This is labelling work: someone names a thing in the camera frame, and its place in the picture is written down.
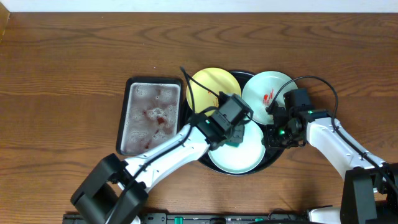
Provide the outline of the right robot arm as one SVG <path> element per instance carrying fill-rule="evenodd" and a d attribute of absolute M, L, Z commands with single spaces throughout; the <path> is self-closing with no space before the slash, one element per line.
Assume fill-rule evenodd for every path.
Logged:
<path fill-rule="evenodd" d="M 309 144 L 320 151 L 344 181 L 341 205 L 313 208 L 309 223 L 397 223 L 397 164 L 388 164 L 357 142 L 328 110 L 309 100 L 287 99 L 266 109 L 266 149 Z"/>

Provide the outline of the green yellow sponge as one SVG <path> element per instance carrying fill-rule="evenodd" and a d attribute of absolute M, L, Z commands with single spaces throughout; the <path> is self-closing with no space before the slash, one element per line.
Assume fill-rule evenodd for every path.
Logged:
<path fill-rule="evenodd" d="M 228 142 L 225 142 L 225 144 L 228 146 L 231 146 L 231 147 L 238 147 L 240 145 L 240 142 L 228 141 Z"/>

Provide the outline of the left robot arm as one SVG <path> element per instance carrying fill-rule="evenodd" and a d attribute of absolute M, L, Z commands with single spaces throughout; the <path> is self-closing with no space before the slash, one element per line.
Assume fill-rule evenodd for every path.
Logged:
<path fill-rule="evenodd" d="M 214 120 L 196 114 L 179 133 L 150 151 L 123 161 L 115 154 L 104 157 L 70 201 L 87 223 L 133 223 L 155 185 L 231 135 L 227 131 L 216 139 L 218 133 Z"/>

